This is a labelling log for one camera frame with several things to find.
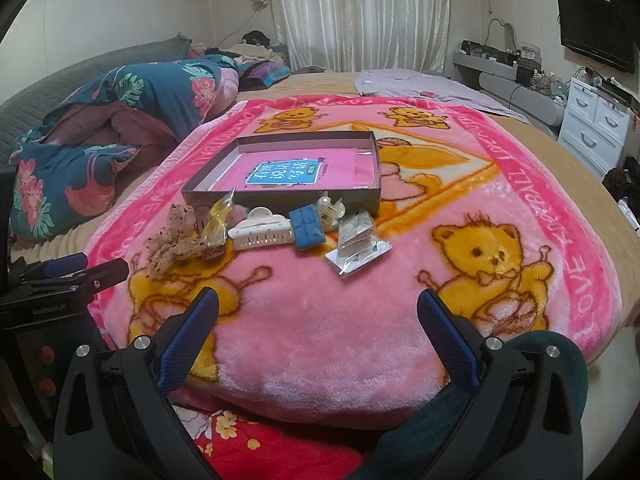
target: gray quilted cover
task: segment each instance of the gray quilted cover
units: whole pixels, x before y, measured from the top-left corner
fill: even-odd
[[[155,43],[130,46],[85,59],[46,76],[0,105],[0,166],[5,165],[15,138],[38,126],[45,115],[89,79],[121,65],[187,59],[191,40],[178,34]]]

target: pink blanket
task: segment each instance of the pink blanket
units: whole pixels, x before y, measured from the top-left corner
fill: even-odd
[[[143,241],[180,188],[236,136],[373,130],[383,166],[379,236],[393,248],[341,278],[324,258],[276,246],[177,264],[145,277]],[[481,112],[409,98],[299,96],[241,103],[197,128],[92,238],[92,265],[123,257],[127,282],[91,306],[116,345],[153,333],[204,285],[220,320],[182,394],[221,397],[271,418],[390,428],[447,378],[417,322],[436,288],[484,333],[549,328],[587,359],[615,329],[618,279],[603,243],[542,164]]]

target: gray box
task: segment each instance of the gray box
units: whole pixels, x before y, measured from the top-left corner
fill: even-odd
[[[182,188],[184,201],[197,209],[211,207],[227,190],[209,190],[242,153],[300,150],[317,148],[361,148],[371,150],[374,166],[374,185],[367,188],[325,189],[332,202],[342,199],[347,214],[366,209],[372,215],[380,208],[380,154],[373,132],[293,132],[238,137],[215,155]],[[322,189],[236,190],[235,203],[249,209],[263,206],[274,214],[289,215],[290,211],[315,204]]]

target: power cord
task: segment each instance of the power cord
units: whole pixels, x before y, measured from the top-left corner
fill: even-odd
[[[217,45],[216,48],[218,48],[224,41],[228,40],[228,38],[231,38],[234,34],[237,34],[238,32],[240,32],[242,30],[243,27],[246,27],[247,25],[249,25],[249,23],[251,23],[251,20],[254,19],[258,13],[263,9],[264,7],[261,7],[260,9],[257,9],[251,16],[249,16],[246,20],[244,20],[244,22],[242,22],[242,24],[240,25],[240,27],[236,28],[236,30],[234,30],[231,34],[229,34],[228,36],[225,36],[224,39],[222,39],[222,41],[220,41]]]
[[[494,18],[489,22],[489,27],[487,27],[486,30],[486,40],[484,40],[484,46],[486,46],[487,41],[489,41],[489,36],[491,35],[491,26],[493,25],[494,22],[498,22],[500,23],[500,25],[502,26],[502,28],[505,28],[507,25],[506,23],[503,23],[502,20],[500,18]],[[513,44],[516,46],[516,48],[518,47],[518,42],[516,41],[516,31],[513,27],[511,27],[511,38],[513,39]]]
[[[512,101],[512,99],[513,99],[513,96],[514,96],[514,95],[515,95],[515,93],[516,93],[516,90],[517,90],[518,88],[522,88],[523,86],[524,86],[524,85],[521,85],[520,83],[517,83],[516,88],[514,88],[514,89],[513,89],[513,92],[511,92],[511,97],[509,97],[509,110],[511,110],[511,101]]]
[[[587,67],[585,66],[581,66],[578,70],[575,71],[575,74],[571,76],[571,79],[573,79],[574,77],[576,77],[580,72],[582,72],[582,70],[584,70],[586,72]]]
[[[584,61],[584,64],[586,66],[588,66],[589,68],[591,68],[592,70],[604,70],[607,67],[607,64],[605,63],[605,65],[601,68],[597,68],[593,65],[591,65],[586,59],[584,59],[580,54],[578,54],[577,52],[575,52],[575,55],[578,56],[581,60]]]
[[[542,79],[545,79],[545,78],[548,80],[548,83],[545,83],[545,84],[543,84],[542,86],[539,86],[540,81],[542,81]],[[524,86],[524,85],[522,85],[522,84],[520,84],[520,83],[516,83],[516,85],[517,85],[517,86],[516,86],[516,88],[514,88],[514,89],[513,89],[513,92],[511,92],[511,97],[509,97],[509,110],[511,110],[511,102],[513,101],[513,96],[515,95],[515,93],[518,91],[518,89],[519,89],[519,88],[526,88],[527,90],[531,90],[531,91],[533,91],[533,92],[538,92],[539,94],[542,94],[542,95],[544,95],[544,96],[547,96],[547,95],[543,92],[543,90],[546,90],[547,88],[551,88],[551,83],[552,83],[552,81],[551,81],[551,79],[550,79],[548,76],[546,76],[546,75],[545,75],[545,76],[542,76],[542,78],[540,78],[540,81],[538,81],[538,82],[534,85],[534,87],[533,87],[533,88],[531,88],[531,87],[527,87],[527,86]]]

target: beige bedspread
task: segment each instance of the beige bedspread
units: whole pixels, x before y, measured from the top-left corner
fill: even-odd
[[[238,101],[279,99],[299,94],[356,96],[355,73],[319,73],[293,75],[268,90],[242,92]],[[640,304],[640,238],[622,215],[614,200],[589,171],[567,150],[529,124],[510,118],[494,117],[507,131],[529,148],[548,167],[585,218],[600,236],[616,266],[622,290],[622,327],[634,306]],[[126,186],[118,199],[122,202],[150,171]],[[57,237],[52,242],[25,250],[14,248],[12,259],[24,256],[27,261],[57,258],[84,250],[89,238],[108,213]]]

